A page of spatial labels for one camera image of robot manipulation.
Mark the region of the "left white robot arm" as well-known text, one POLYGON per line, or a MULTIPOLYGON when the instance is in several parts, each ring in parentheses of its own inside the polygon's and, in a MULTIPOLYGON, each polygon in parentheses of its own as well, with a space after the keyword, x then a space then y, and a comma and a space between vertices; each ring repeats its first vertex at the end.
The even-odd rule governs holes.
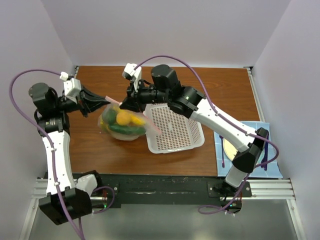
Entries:
POLYGON ((46 151, 46 197, 39 200, 40 210, 56 225, 75 220, 92 212, 92 196, 104 190, 101 176, 96 170, 73 178, 70 162, 70 121, 68 114, 80 111, 84 117, 110 104, 105 97, 92 93, 84 86, 74 99, 57 92, 46 83, 34 84, 28 91, 36 106, 34 119, 40 127, 39 135, 46 151))

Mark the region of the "white perforated plastic basket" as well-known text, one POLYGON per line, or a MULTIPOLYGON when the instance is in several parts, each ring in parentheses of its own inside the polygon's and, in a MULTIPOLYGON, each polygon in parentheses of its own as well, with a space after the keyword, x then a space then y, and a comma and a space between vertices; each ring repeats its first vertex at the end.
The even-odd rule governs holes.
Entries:
POLYGON ((164 103, 148 104, 144 114, 161 131, 161 134, 146 134, 148 149, 153 154, 191 150, 205 142, 199 122, 174 113, 164 103))

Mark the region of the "fake orange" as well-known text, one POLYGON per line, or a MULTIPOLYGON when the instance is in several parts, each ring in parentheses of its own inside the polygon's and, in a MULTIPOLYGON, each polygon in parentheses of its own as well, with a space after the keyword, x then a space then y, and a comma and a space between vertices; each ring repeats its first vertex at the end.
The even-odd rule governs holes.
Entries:
POLYGON ((116 123, 120 126, 126 126, 131 123, 131 116, 128 112, 126 111, 120 111, 116 115, 116 123))

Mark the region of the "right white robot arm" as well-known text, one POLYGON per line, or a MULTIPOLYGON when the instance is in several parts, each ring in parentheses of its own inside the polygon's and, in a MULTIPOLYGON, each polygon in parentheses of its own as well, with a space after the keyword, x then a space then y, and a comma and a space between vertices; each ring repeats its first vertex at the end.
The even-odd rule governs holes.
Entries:
POLYGON ((222 185, 227 196, 235 196, 246 176, 253 172, 265 148, 268 131, 244 125, 215 107, 202 92, 181 85, 176 71, 168 65, 152 68, 153 83, 149 86, 145 86, 142 68, 137 64, 128 63, 122 75, 130 85, 121 109, 139 113, 147 104, 167 104, 174 113, 207 126, 235 147, 237 153, 222 185))

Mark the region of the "green fake cucumber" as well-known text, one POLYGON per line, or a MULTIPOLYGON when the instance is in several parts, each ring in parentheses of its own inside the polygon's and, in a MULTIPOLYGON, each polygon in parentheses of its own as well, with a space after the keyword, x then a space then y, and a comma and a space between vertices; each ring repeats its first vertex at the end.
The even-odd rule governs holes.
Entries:
POLYGON ((123 135, 141 136, 146 133, 146 129, 143 126, 135 126, 135 125, 112 124, 108 126, 108 129, 112 132, 116 132, 123 135))

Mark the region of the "yellow fake banana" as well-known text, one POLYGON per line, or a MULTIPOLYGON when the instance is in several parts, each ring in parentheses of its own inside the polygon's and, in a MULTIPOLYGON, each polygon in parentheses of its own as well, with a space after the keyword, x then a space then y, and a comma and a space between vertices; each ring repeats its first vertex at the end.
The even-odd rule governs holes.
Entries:
POLYGON ((144 118, 141 118, 135 115, 130 116, 130 122, 136 126, 144 126, 146 124, 144 118))

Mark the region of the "clear zip top bag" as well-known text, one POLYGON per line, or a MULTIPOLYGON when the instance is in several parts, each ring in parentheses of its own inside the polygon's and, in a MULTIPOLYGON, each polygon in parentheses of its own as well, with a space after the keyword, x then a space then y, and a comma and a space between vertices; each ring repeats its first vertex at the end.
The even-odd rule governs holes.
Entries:
POLYGON ((161 130, 143 112, 121 109, 121 103, 106 96, 109 104, 97 120, 101 131, 120 141, 134 141, 146 134, 160 135, 161 130))

